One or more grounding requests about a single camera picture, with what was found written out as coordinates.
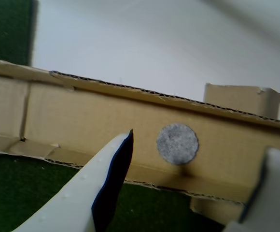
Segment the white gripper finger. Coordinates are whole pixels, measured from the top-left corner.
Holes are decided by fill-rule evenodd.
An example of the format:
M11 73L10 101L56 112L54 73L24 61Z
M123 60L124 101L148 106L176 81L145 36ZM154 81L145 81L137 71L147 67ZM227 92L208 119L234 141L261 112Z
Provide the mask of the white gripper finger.
M259 182L238 221L225 232L280 232L280 150L265 151Z

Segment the white gripper finger with black pad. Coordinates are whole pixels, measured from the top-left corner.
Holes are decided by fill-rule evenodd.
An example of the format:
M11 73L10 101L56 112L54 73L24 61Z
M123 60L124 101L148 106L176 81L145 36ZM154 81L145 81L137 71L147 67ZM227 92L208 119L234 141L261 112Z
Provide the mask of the white gripper finger with black pad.
M131 164L133 131L109 141L16 232L104 232Z

